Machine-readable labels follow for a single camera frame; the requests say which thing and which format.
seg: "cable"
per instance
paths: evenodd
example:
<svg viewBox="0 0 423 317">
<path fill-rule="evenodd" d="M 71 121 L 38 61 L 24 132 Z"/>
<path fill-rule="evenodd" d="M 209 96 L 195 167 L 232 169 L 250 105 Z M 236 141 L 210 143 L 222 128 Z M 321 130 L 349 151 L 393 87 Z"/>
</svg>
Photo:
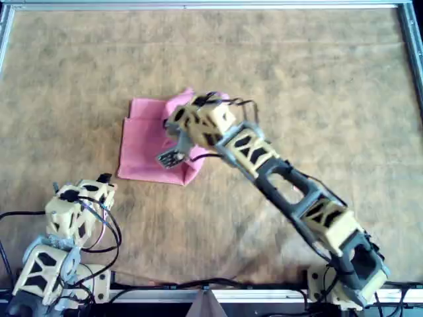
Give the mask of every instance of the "cable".
<svg viewBox="0 0 423 317">
<path fill-rule="evenodd" d="M 245 106 L 247 104 L 252 104 L 253 108 L 254 108 L 254 120 L 256 122 L 256 125 L 259 124 L 259 120 L 258 120 L 258 106 L 257 103 L 253 100 L 243 100 L 242 98 L 233 98 L 233 99 L 222 99 L 222 102 L 228 102 L 229 105 L 236 105 L 236 106 L 242 106 L 243 107 L 243 114 L 244 114 L 244 120 L 248 121 L 248 117 L 247 117 L 247 109 L 245 108 Z"/>
<path fill-rule="evenodd" d="M 206 157 L 219 157 L 219 158 L 222 158 L 223 155 L 221 155 L 221 154 L 215 154 L 215 153 L 206 153 L 206 154 L 197 155 L 194 158 L 190 158 L 190 161 L 191 162 L 195 162 L 197 160 L 204 159 Z"/>
<path fill-rule="evenodd" d="M 102 210 L 102 217 L 103 217 L 104 220 L 106 220 L 106 218 L 107 218 L 106 211 L 104 209 L 101 209 L 101 210 Z M 104 236 L 104 233 L 105 232 L 106 232 L 106 225 L 103 224 L 101 226 L 101 231 L 100 231 L 100 234 L 99 234 L 97 240 L 95 240 L 95 242 L 93 243 L 93 245 L 90 246 L 89 248 L 82 248 L 82 251 L 89 251 L 92 248 L 94 248 L 101 241 L 101 239 Z"/>
<path fill-rule="evenodd" d="M 393 311 L 391 314 L 389 314 L 387 317 L 393 317 L 393 316 L 396 316 L 396 315 L 397 315 L 397 312 L 398 312 L 399 310 L 401 310 L 401 312 L 400 312 L 400 316 L 402 316 L 402 315 L 403 315 L 403 308 L 404 308 L 403 304 L 404 304 L 404 299 L 405 299 L 405 295 L 407 294 L 407 292 L 408 292 L 408 290 L 409 290 L 409 289 L 410 289 L 410 288 L 401 289 L 401 299 L 400 299 L 400 301 L 399 301 L 399 303 L 398 303 L 397 307 L 394 309 L 394 311 Z"/>
<path fill-rule="evenodd" d="M 1 253 L 1 258 L 3 259 L 3 263 L 5 264 L 5 267 L 6 267 L 7 275 L 9 276 L 9 279 L 11 282 L 11 288 L 13 288 L 15 286 L 15 277 L 13 276 L 12 268 L 9 263 L 9 260 L 7 259 L 6 251 L 3 247 L 3 244 L 1 243 L 1 240 L 0 240 L 0 253 Z"/>
<path fill-rule="evenodd" d="M 319 180 L 318 178 L 314 177 L 314 176 L 310 176 L 306 173 L 303 173 L 300 170 L 297 170 L 301 175 L 303 175 L 304 177 L 310 178 L 311 180 L 314 180 L 315 182 L 318 182 L 320 185 L 322 185 L 325 190 L 327 190 L 329 192 L 330 195 L 333 195 L 341 204 L 343 204 L 345 207 L 348 207 L 348 204 L 338 195 L 336 195 L 328 186 L 326 186 L 326 184 L 324 182 L 322 182 L 321 180 Z"/>
<path fill-rule="evenodd" d="M 119 247 L 122 244 L 122 232 L 120 230 L 118 222 L 116 221 L 116 219 L 114 218 L 114 216 L 110 212 L 110 210 L 108 210 L 107 207 L 104 206 L 101 202 L 99 202 L 98 200 L 93 199 L 91 197 L 78 196 L 78 198 L 79 198 L 79 201 L 80 201 L 79 203 L 81 203 L 85 208 L 87 208 L 88 211 L 90 211 L 97 219 L 99 219 L 104 225 L 106 225 L 110 229 L 110 231 L 112 231 L 112 233 L 113 233 L 113 235 L 116 239 L 116 243 L 117 243 L 116 246 L 112 246 L 112 247 L 102 249 L 102 250 L 85 250 L 85 249 L 83 249 L 83 251 L 88 252 L 88 253 L 105 253 L 105 252 L 109 252 L 109 251 L 117 249 L 117 247 Z M 110 225 L 110 223 L 105 221 L 102 217 L 100 217 L 97 214 L 97 212 L 91 206 L 84 203 L 82 201 L 82 199 L 86 199 L 86 200 L 91 201 L 93 203 L 97 203 L 101 208 L 103 208 L 108 213 L 108 216 L 112 219 L 113 225 L 116 227 L 117 234 L 116 234 L 116 231 Z"/>
<path fill-rule="evenodd" d="M 376 299 L 377 309 L 379 311 L 379 317 L 383 317 L 382 305 L 381 305 L 381 302 L 379 300 L 379 296 L 377 295 L 377 292 L 375 292 L 375 299 Z"/>
<path fill-rule="evenodd" d="M 328 271 L 330 269 L 329 265 L 326 265 L 326 266 L 327 266 L 327 268 L 326 268 L 325 274 L 323 274 L 323 289 L 324 290 L 326 290 L 326 274 L 328 273 Z M 325 292 L 325 302 L 328 302 L 327 295 L 328 295 L 328 293 Z"/>
<path fill-rule="evenodd" d="M 122 243 L 122 232 L 121 232 L 121 230 L 120 230 L 120 227 L 119 227 L 119 225 L 118 225 L 118 223 L 117 223 L 117 221 L 116 221 L 116 219 L 114 218 L 114 216 L 113 216 L 113 214 L 110 212 L 110 210 L 108 210 L 108 208 L 106 207 L 106 206 L 104 206 L 100 201 L 98 201 L 98 200 L 96 200 L 96 199 L 93 199 L 93 198 L 91 198 L 91 197 L 86 197 L 86 196 L 78 196 L 78 202 L 79 203 L 81 203 L 81 205 L 83 205 L 84 207 L 86 207 L 93 215 L 97 215 L 98 216 L 98 218 L 100 218 L 101 219 L 101 222 L 102 223 L 104 223 L 111 231 L 112 231 L 112 233 L 113 233 L 113 237 L 115 238 L 115 240 L 116 240 L 116 245 L 115 246 L 113 246 L 113 247 L 110 247 L 110 248 L 107 248 L 107 249 L 103 249 L 103 250 L 89 250 L 89 251 L 87 251 L 87 252 L 90 252 L 90 253 L 104 253 L 104 252 L 109 252 L 109 251 L 111 251 L 111 250 L 115 250 L 116 249 L 116 254 L 115 254 L 115 256 L 114 256 L 114 258 L 113 258 L 113 260 L 108 264 L 108 265 L 106 265 L 104 268 L 102 268 L 102 269 L 100 269 L 100 270 L 98 270 L 97 272 L 95 272 L 94 274 L 91 274 L 91 275 L 89 275 L 89 276 L 87 276 L 87 277 L 84 277 L 83 279 L 80 279 L 78 282 L 76 282 L 76 283 L 74 283 L 74 284 L 72 284 L 72 286 L 80 286 L 80 285 L 82 285 L 82 283 L 84 283 L 84 282 L 86 282 L 86 281 L 88 281 L 88 280 L 90 280 L 90 279 L 92 279 L 92 278 L 95 278 L 97 275 L 100 275 L 101 273 L 104 273 L 105 271 L 107 271 L 109 268 L 111 268 L 115 263 L 116 263 L 116 260 L 118 259 L 118 256 L 119 256 L 119 247 L 120 247 L 120 245 L 121 245 L 121 243 Z M 84 203 L 83 201 L 82 201 L 82 199 L 86 199 L 86 200 L 88 200 L 88 201 L 91 201 L 91 202 L 93 202 L 93 203 L 97 203 L 101 208 L 103 208 L 107 213 L 108 213 L 108 215 L 110 216 L 110 218 L 112 219 L 112 222 L 113 222 L 113 224 L 114 224 L 114 226 L 116 227 L 116 231 L 118 232 L 117 234 L 116 234 L 116 232 L 114 231 L 114 229 L 112 228 L 112 226 L 107 222 L 107 221 L 105 221 L 104 219 L 102 219 L 96 212 L 95 212 L 95 210 L 93 210 L 92 208 L 91 208 L 91 206 L 88 206 L 86 203 Z"/>
</svg>

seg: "textured mat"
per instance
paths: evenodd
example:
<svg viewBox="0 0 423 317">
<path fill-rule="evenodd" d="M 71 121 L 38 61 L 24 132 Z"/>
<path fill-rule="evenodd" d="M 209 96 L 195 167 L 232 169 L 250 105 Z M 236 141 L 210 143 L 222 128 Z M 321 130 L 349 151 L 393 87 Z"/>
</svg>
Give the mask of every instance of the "textured mat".
<svg viewBox="0 0 423 317">
<path fill-rule="evenodd" d="M 17 12 L 0 83 L 2 211 L 115 172 L 133 97 L 221 90 L 255 99 L 280 154 L 351 204 L 392 280 L 422 278 L 423 131 L 394 11 Z M 186 188 L 117 183 L 120 281 L 295 281 L 319 260 L 217 159 Z M 44 220 L 0 231 L 16 268 Z"/>
</svg>

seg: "folded cloth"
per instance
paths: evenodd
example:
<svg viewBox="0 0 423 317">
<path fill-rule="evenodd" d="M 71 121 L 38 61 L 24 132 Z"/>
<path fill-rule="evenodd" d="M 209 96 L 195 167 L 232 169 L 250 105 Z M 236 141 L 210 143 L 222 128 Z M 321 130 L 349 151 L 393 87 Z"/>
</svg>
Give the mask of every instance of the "folded cloth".
<svg viewBox="0 0 423 317">
<path fill-rule="evenodd" d="M 193 95 L 194 91 L 188 88 L 168 101 L 148 98 L 132 100 L 130 117 L 124 121 L 119 178 L 185 186 L 196 177 L 203 165 L 203 159 L 187 161 L 169 170 L 156 161 L 158 154 L 176 144 L 166 136 L 163 120 L 178 105 L 189 102 Z M 196 157 L 205 153 L 205 149 L 194 147 L 190 155 Z"/>
</svg>

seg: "metal frame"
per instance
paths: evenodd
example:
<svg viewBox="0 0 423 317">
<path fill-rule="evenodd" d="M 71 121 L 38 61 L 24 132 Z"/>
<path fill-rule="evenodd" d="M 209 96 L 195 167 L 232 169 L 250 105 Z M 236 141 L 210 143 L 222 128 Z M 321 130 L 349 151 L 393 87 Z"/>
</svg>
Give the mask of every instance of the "metal frame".
<svg viewBox="0 0 423 317">
<path fill-rule="evenodd" d="M 121 290 L 110 290 L 110 298 Z M 184 303 L 194 302 L 198 290 L 152 290 L 132 291 L 118 297 L 115 303 Z M 274 290 L 213 290 L 218 302 L 221 304 L 239 303 L 278 303 L 298 304 L 303 303 L 304 298 L 296 291 Z M 398 303 L 401 299 L 400 289 L 380 289 L 377 292 L 379 301 L 382 303 Z M 423 303 L 423 289 L 411 289 L 404 298 L 404 303 Z"/>
<path fill-rule="evenodd" d="M 15 11 L 104 11 L 161 9 L 386 9 L 397 8 L 423 120 L 423 43 L 412 0 L 3 0 L 0 72 Z"/>
<path fill-rule="evenodd" d="M 15 11 L 99 11 L 157 9 L 384 9 L 397 8 L 407 44 L 410 66 L 423 119 L 423 43 L 411 0 L 4 0 L 0 19 L 0 71 L 7 51 Z M 113 297 L 118 291 L 111 291 Z M 197 291 L 133 291 L 116 302 L 192 302 Z M 221 290 L 213 291 L 220 303 L 302 302 L 302 296 L 287 290 Z M 399 302 L 400 290 L 377 292 L 381 302 Z M 404 302 L 423 303 L 423 289 L 410 290 Z"/>
</svg>

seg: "pink towel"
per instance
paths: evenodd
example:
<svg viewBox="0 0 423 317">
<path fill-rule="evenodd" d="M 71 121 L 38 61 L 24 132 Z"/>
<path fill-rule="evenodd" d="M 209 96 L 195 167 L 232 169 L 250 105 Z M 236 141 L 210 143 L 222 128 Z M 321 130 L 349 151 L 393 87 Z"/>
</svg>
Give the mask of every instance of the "pink towel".
<svg viewBox="0 0 423 317">
<path fill-rule="evenodd" d="M 163 168 L 156 156 L 176 144 L 166 136 L 163 120 L 180 104 L 186 104 L 194 95 L 191 88 L 164 101 L 148 98 L 132 100 L 130 117 L 125 119 L 120 152 L 118 177 L 187 185 L 200 171 L 204 159 L 184 162 L 172 169 Z M 191 157 L 207 153 L 201 147 L 191 150 Z"/>
</svg>

